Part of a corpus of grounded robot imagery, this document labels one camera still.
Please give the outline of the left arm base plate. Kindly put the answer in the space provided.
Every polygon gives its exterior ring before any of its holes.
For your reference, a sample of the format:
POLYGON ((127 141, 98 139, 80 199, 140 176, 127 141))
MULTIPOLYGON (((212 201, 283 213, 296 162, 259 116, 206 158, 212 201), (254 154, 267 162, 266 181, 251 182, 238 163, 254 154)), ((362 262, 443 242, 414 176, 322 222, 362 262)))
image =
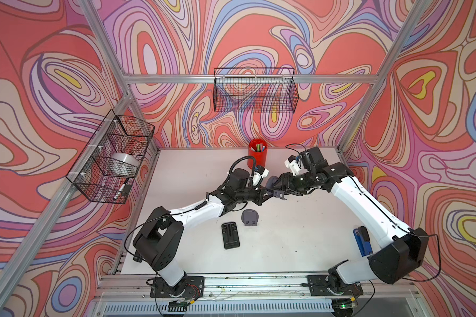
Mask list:
POLYGON ((204 276, 185 276, 175 286, 169 286, 162 277, 146 281, 153 299, 198 299, 204 295, 204 276))

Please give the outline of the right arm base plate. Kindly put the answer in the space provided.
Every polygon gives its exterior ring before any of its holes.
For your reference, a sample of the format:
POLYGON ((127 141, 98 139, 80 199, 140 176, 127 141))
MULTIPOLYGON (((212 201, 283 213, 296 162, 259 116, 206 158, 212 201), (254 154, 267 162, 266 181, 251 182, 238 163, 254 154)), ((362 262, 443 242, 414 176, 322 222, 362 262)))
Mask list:
POLYGON ((311 296, 359 297, 364 294, 361 284, 345 284, 334 275, 308 275, 311 296))

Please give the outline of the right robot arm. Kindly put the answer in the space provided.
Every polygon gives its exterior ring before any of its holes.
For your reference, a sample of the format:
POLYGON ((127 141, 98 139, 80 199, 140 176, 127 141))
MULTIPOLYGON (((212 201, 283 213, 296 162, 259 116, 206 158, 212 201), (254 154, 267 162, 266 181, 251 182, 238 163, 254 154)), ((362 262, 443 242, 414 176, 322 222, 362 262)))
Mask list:
POLYGON ((317 147, 292 155, 284 162, 288 172, 273 184, 277 191, 289 195, 309 195, 325 190, 343 202, 373 235, 379 250, 359 260, 345 260, 328 271, 326 286, 330 293, 341 295, 348 286, 378 279, 393 285, 423 265, 428 243, 439 235, 411 228, 386 209, 365 187, 348 166, 330 165, 317 147))

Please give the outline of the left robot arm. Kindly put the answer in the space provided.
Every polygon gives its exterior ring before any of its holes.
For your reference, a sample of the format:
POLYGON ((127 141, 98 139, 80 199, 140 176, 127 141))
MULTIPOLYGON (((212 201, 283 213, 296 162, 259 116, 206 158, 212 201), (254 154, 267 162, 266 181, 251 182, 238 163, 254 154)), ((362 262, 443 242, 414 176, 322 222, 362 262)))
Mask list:
POLYGON ((186 207, 167 210, 155 208, 148 219, 132 229, 125 238, 134 251, 127 252, 136 262, 145 262, 171 288, 186 280, 186 272, 175 260, 186 229, 217 219, 249 202, 260 206, 271 195, 262 185, 269 171, 252 156, 236 160, 226 179, 205 198, 186 207))

